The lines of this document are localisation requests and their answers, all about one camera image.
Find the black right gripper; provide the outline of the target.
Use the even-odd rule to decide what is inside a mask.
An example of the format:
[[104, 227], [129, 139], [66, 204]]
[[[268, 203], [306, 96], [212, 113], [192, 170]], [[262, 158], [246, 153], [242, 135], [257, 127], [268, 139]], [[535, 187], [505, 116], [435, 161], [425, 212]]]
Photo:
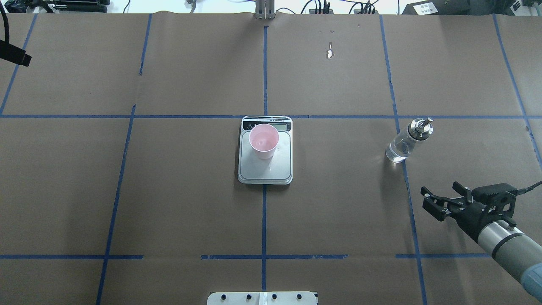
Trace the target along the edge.
[[437, 196], [422, 186], [422, 208], [439, 222], [452, 217], [459, 228], [476, 242], [482, 230], [494, 222], [503, 221], [507, 230], [517, 227], [512, 218], [517, 197], [515, 187], [500, 183], [472, 190], [454, 181], [452, 189], [459, 197]]

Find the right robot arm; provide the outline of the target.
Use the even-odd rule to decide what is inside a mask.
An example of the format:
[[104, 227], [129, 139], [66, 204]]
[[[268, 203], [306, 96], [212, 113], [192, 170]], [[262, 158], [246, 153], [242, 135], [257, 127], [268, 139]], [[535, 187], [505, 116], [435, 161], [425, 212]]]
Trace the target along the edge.
[[518, 189], [507, 183], [469, 189], [454, 182], [458, 197], [435, 195], [422, 187], [422, 207], [436, 220], [453, 218], [477, 245], [507, 271], [523, 289], [542, 300], [542, 247], [517, 227], [513, 219], [516, 199], [540, 186]]

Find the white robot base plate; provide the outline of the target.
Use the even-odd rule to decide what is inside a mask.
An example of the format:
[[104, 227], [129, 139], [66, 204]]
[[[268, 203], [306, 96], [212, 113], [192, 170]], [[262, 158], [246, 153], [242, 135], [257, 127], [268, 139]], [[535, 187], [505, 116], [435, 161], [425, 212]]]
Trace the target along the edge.
[[215, 292], [207, 305], [318, 305], [318, 293], [312, 291]]

